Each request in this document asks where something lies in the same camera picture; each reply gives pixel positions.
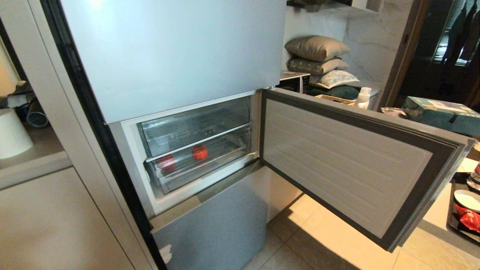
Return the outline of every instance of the pillow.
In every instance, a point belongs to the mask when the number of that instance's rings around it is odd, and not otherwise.
[[[287,68],[290,71],[322,75],[334,69],[347,69],[349,68],[349,65],[341,58],[333,58],[324,62],[311,61],[303,58],[292,58],[287,62]]]
[[[330,89],[350,82],[359,82],[352,74],[343,70],[332,70],[325,75],[310,76],[310,85]]]
[[[285,49],[302,58],[320,62],[350,51],[345,43],[324,36],[299,37],[285,44]]]
[[[351,86],[335,86],[327,92],[327,95],[352,100],[359,96],[359,91]]]
[[[313,87],[309,87],[308,88],[308,92],[307,92],[307,95],[309,96],[318,96],[318,95],[326,95],[327,92],[323,91],[322,89],[320,88],[313,88]]]

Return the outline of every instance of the patterned pillow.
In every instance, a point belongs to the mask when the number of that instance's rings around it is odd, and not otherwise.
[[[324,62],[311,61],[303,58],[292,58],[287,62],[287,68],[290,71],[322,75],[334,69],[345,70],[349,68],[349,66],[341,58],[333,58]]]
[[[343,70],[332,70],[324,75],[310,76],[310,85],[330,89],[350,82],[359,82],[352,74]]]

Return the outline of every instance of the red object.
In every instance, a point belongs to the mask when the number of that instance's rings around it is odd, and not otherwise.
[[[467,228],[480,233],[480,215],[470,209],[460,207],[455,204],[460,222]]]
[[[193,158],[196,160],[203,160],[208,157],[207,147],[204,145],[195,146],[192,150]]]
[[[177,164],[175,158],[172,155],[166,155],[158,159],[157,163],[164,171],[170,170]]]

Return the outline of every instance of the refrigerator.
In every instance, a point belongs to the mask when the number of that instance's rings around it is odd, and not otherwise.
[[[474,143],[273,87],[282,0],[41,5],[160,269],[241,269],[279,199],[272,171],[393,251]]]

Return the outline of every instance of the freezer drawer door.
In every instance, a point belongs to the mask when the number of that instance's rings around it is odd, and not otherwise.
[[[283,89],[263,92],[261,121],[263,162],[388,251],[416,227],[474,142]]]
[[[267,202],[260,162],[150,220],[169,270],[240,270],[264,245]]]

